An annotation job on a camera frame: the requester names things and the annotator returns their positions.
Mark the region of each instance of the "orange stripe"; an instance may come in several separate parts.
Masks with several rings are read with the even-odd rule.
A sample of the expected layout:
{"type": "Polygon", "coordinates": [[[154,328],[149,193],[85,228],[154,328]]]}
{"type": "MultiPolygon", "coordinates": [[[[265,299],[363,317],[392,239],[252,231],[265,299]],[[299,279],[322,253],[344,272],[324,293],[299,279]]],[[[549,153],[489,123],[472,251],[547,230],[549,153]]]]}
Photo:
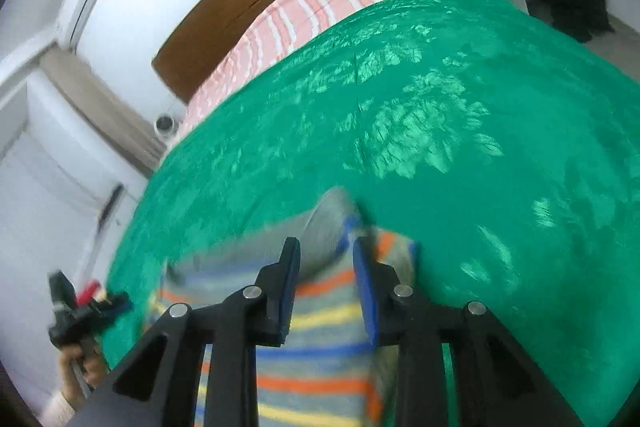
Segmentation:
{"type": "Polygon", "coordinates": [[[372,384],[369,384],[367,387],[367,392],[365,394],[364,407],[367,414],[367,417],[375,424],[378,425],[380,423],[380,419],[382,418],[382,411],[384,409],[384,404],[382,400],[380,400],[380,395],[373,387],[372,384]]]}
{"type": "Polygon", "coordinates": [[[371,384],[358,378],[278,378],[258,375],[256,382],[260,389],[276,393],[297,394],[364,394],[371,384]]]}
{"type": "Polygon", "coordinates": [[[311,296],[319,296],[325,293],[329,293],[334,288],[338,286],[344,286],[350,282],[356,280],[356,274],[354,274],[353,270],[345,270],[340,272],[333,277],[329,277],[329,279],[325,279],[324,281],[319,282],[308,282],[305,284],[300,284],[296,288],[296,297],[311,297],[311,296]]]}
{"type": "Polygon", "coordinates": [[[183,295],[176,295],[175,293],[171,293],[169,290],[165,288],[160,288],[160,291],[158,292],[158,296],[161,299],[167,299],[172,303],[176,303],[176,302],[184,302],[187,304],[191,303],[191,300],[188,297],[185,297],[183,295]]]}
{"type": "MultiPolygon", "coordinates": [[[[201,373],[209,372],[210,363],[203,362],[201,373]]],[[[326,378],[298,380],[294,378],[278,378],[258,375],[258,388],[276,393],[297,393],[305,395],[318,394],[363,394],[367,417],[378,423],[382,416],[383,404],[380,395],[372,383],[357,378],[326,378]]]]}
{"type": "MultiPolygon", "coordinates": [[[[376,245],[376,258],[382,261],[391,250],[396,240],[396,234],[383,230],[378,235],[378,243],[376,245]]],[[[353,269],[340,272],[329,279],[319,282],[308,282],[300,284],[296,288],[296,297],[317,297],[329,293],[334,288],[347,285],[355,280],[353,269]]]]}

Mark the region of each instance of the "green blanket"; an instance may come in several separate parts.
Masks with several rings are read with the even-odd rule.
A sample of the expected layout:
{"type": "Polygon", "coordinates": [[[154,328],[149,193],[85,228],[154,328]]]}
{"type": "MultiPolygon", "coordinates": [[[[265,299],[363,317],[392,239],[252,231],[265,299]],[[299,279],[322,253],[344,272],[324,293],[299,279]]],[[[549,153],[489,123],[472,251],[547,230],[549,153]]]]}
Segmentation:
{"type": "Polygon", "coordinates": [[[417,240],[435,301],[479,299],[587,426],[640,377],[640,87],[503,0],[386,0],[226,100],[165,159],[111,269],[135,342],[166,259],[335,185],[417,240]]]}

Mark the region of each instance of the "blue stripe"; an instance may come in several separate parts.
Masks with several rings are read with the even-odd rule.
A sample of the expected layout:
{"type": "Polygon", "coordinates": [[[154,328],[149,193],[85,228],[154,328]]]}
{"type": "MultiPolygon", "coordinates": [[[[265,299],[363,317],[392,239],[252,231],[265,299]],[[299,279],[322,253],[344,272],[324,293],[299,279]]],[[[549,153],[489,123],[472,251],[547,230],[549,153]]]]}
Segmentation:
{"type": "Polygon", "coordinates": [[[257,358],[260,359],[314,359],[316,357],[352,357],[371,353],[375,348],[370,343],[342,344],[331,347],[300,347],[298,349],[256,349],[257,358]]]}
{"type": "Polygon", "coordinates": [[[344,218],[342,226],[345,227],[347,232],[351,232],[354,229],[362,228],[362,221],[360,220],[360,216],[350,214],[349,216],[344,218]]]}
{"type": "Polygon", "coordinates": [[[364,251],[363,243],[364,240],[360,237],[353,243],[353,270],[356,274],[356,286],[360,298],[364,329],[367,331],[369,341],[375,344],[378,341],[378,303],[373,293],[371,274],[365,260],[365,256],[371,256],[372,252],[364,251]]]}
{"type": "Polygon", "coordinates": [[[418,244],[415,241],[409,243],[409,255],[411,256],[411,262],[414,265],[414,269],[418,265],[418,244]]]}
{"type": "Polygon", "coordinates": [[[349,235],[345,230],[340,235],[340,239],[338,239],[338,244],[335,246],[335,253],[341,254],[344,253],[347,248],[349,248],[349,235]]]}

